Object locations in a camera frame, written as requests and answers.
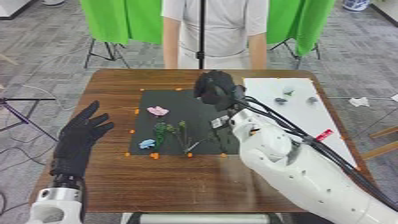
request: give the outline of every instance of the wooden table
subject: wooden table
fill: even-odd
[[[346,131],[325,97],[318,80],[304,71],[227,70],[234,82],[243,77],[311,78],[345,139]],[[76,112],[94,100],[99,113],[108,113],[115,128],[101,139],[87,169],[89,212],[302,212],[277,193],[238,156],[149,156],[124,157],[135,124],[140,89],[192,89],[199,70],[99,70],[85,89]],[[350,140],[346,145],[361,172],[369,172]],[[50,181],[42,173],[35,192]]]

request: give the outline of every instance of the orange object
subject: orange object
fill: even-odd
[[[158,155],[158,153],[154,152],[154,153],[153,153],[153,159],[158,160],[158,157],[160,157],[160,155]]]

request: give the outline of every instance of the white sheet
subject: white sheet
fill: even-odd
[[[357,166],[311,79],[247,78],[245,87],[245,95],[252,96],[257,101],[281,113],[311,136],[316,137],[327,129],[334,131],[334,134],[327,137],[323,143],[332,148],[348,163]],[[286,96],[284,90],[291,88],[295,90],[293,95]],[[307,103],[309,97],[316,97],[318,99],[314,104]],[[284,98],[288,100],[284,105],[275,103],[275,98]]]

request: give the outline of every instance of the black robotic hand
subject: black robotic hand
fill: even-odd
[[[236,100],[243,100],[245,88],[234,85],[225,72],[211,70],[202,73],[195,81],[194,97],[201,98],[204,104],[215,105],[217,111],[227,110]]]
[[[60,131],[58,145],[53,152],[51,175],[62,174],[80,178],[85,175],[92,146],[114,128],[114,123],[103,124],[108,120],[108,114],[90,118],[98,108],[99,102],[94,101]]]

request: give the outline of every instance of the robotic hand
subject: robotic hand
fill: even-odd
[[[64,214],[58,224],[80,224],[83,222],[83,176],[90,151],[96,141],[114,128],[114,123],[103,124],[108,120],[108,114],[90,118],[98,108],[99,102],[96,101],[60,131],[50,171],[53,181],[39,192],[26,224],[48,223],[44,221],[53,214]]]
[[[243,87],[224,72],[202,74],[195,97],[229,111],[243,164],[297,206],[336,224],[398,224],[394,203],[355,168],[277,112],[243,96]]]

